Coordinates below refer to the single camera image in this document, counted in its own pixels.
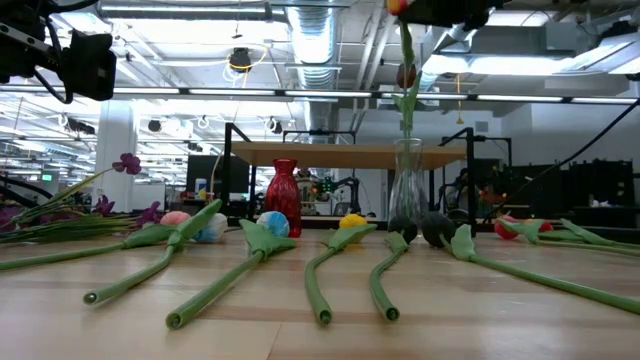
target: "black camera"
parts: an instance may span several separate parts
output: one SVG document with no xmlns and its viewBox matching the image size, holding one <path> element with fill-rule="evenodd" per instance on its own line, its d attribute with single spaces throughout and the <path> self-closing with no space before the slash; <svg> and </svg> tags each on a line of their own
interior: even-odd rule
<svg viewBox="0 0 640 360">
<path fill-rule="evenodd" d="M 13 76 L 35 76 L 58 100 L 73 101 L 73 94 L 104 101 L 113 97 L 116 56 L 109 49 L 110 34 L 86 35 L 73 30 L 71 44 L 62 49 L 49 16 L 97 3 L 83 0 L 60 6 L 53 0 L 0 0 L 0 83 Z M 45 28 L 51 43 L 46 44 Z M 47 82 L 36 67 L 54 71 L 65 88 L 64 96 Z"/>
</svg>

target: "fluorescent light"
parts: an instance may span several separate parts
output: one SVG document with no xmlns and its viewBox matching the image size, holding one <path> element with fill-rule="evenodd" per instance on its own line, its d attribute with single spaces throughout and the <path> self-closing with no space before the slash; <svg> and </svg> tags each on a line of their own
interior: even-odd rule
<svg viewBox="0 0 640 360">
<path fill-rule="evenodd" d="M 560 102 L 560 96 L 478 95 L 481 101 Z"/>
<path fill-rule="evenodd" d="M 382 93 L 383 98 L 391 98 L 393 95 L 402 97 L 404 94 L 399 92 Z M 416 97 L 418 100 L 466 100 L 466 94 L 440 94 L 440 93 L 422 93 Z"/>
<path fill-rule="evenodd" d="M 565 63 L 545 57 L 483 56 L 473 62 L 469 72 L 486 75 L 549 76 L 559 72 Z"/>
<path fill-rule="evenodd" d="M 610 105 L 632 105 L 636 99 L 629 98 L 573 98 L 575 104 L 610 104 Z"/>
<path fill-rule="evenodd" d="M 9 174 L 19 174 L 19 175 L 40 175 L 40 170 L 12 170 L 8 169 L 5 172 Z"/>
<path fill-rule="evenodd" d="M 38 144 L 38 143 L 34 143 L 31 141 L 23 141 L 23 140 L 15 140 L 16 142 L 16 146 L 24 149 L 24 150 L 31 150 L 31 151 L 38 151 L 38 152 L 45 152 L 47 151 L 47 148 Z"/>
<path fill-rule="evenodd" d="M 179 94 L 176 88 L 114 88 L 114 94 Z"/>
<path fill-rule="evenodd" d="M 24 131 L 20 131 L 18 129 L 13 129 L 11 127 L 2 126 L 2 125 L 0 125 L 0 132 L 9 133 L 9 134 L 16 134 L 16 135 L 20 135 L 20 136 L 27 135 Z"/>
<path fill-rule="evenodd" d="M 469 72 L 469 64 L 462 57 L 431 55 L 422 66 L 422 71 L 425 74 L 462 74 Z"/>
<path fill-rule="evenodd" d="M 243 12 L 261 12 L 252 8 L 243 8 L 243 7 L 220 7 L 220 6 L 118 6 L 118 5 L 110 5 L 110 6 L 102 6 L 100 8 L 102 11 L 144 11 L 144 12 L 218 12 L 218 13 L 243 13 Z M 283 12 L 280 10 L 273 10 L 274 14 L 282 14 Z"/>
<path fill-rule="evenodd" d="M 365 91 L 313 91 L 313 90 L 287 90 L 286 96 L 302 97 L 347 97 L 347 98 L 370 98 L 371 92 Z"/>
<path fill-rule="evenodd" d="M 189 92 L 193 95 L 246 95 L 246 96 L 269 96 L 275 95 L 274 90 L 253 90 L 253 89 L 189 89 Z"/>
<path fill-rule="evenodd" d="M 53 89 L 57 92 L 64 92 L 64 87 L 54 86 Z M 32 86 L 32 85 L 0 85 L 1 91 L 6 92 L 29 92 L 29 93 L 48 93 L 49 91 L 44 86 Z"/>
</svg>

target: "wooden shelf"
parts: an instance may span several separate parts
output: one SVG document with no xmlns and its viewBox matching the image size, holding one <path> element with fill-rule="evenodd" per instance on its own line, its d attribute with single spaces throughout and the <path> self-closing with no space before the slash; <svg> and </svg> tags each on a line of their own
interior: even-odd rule
<svg viewBox="0 0 640 360">
<path fill-rule="evenodd" d="M 298 160 L 298 167 L 395 169 L 392 145 L 234 142 L 231 152 L 254 166 L 273 166 L 274 159 L 292 158 Z M 462 147 L 425 147 L 422 166 L 425 170 L 432 170 L 465 158 L 466 150 Z"/>
</svg>

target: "purple flower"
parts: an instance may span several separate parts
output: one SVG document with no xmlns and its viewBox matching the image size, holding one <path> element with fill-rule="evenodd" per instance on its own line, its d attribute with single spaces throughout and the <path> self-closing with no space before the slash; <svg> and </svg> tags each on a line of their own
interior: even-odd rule
<svg viewBox="0 0 640 360">
<path fill-rule="evenodd" d="M 0 210 L 0 233 L 16 229 L 16 224 L 11 223 L 11 218 L 19 215 L 22 210 L 16 206 L 5 206 Z"/>
<path fill-rule="evenodd" d="M 140 215 L 140 217 L 136 220 L 136 223 L 138 223 L 139 226 L 142 226 L 148 222 L 152 222 L 154 224 L 159 223 L 160 215 L 158 215 L 157 213 L 159 206 L 160 201 L 154 201 L 153 204 L 151 204 L 151 207 L 144 209 L 142 215 Z"/>
<path fill-rule="evenodd" d="M 97 212 L 102 216 L 107 216 L 111 214 L 111 209 L 113 209 L 115 204 L 115 201 L 109 202 L 109 198 L 106 195 L 102 195 L 98 200 L 98 203 L 96 203 L 96 209 L 94 212 Z"/>
<path fill-rule="evenodd" d="M 140 159 L 133 156 L 132 153 L 120 155 L 120 161 L 111 164 L 117 172 L 127 171 L 129 175 L 137 175 L 142 168 L 140 167 Z"/>
</svg>

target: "white column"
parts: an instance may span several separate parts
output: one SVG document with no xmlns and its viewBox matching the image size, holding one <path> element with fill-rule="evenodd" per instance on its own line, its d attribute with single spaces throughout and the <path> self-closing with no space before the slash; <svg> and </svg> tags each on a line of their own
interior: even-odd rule
<svg viewBox="0 0 640 360">
<path fill-rule="evenodd" d="M 96 173 L 111 168 L 114 162 L 120 161 L 120 155 L 124 153 L 135 155 L 138 142 L 138 119 L 131 105 L 130 101 L 121 100 L 102 103 L 96 147 Z M 102 175 L 93 185 L 93 205 L 104 194 L 109 201 L 116 202 L 114 212 L 131 211 L 133 180 L 134 176 L 124 172 L 109 171 Z"/>
</svg>

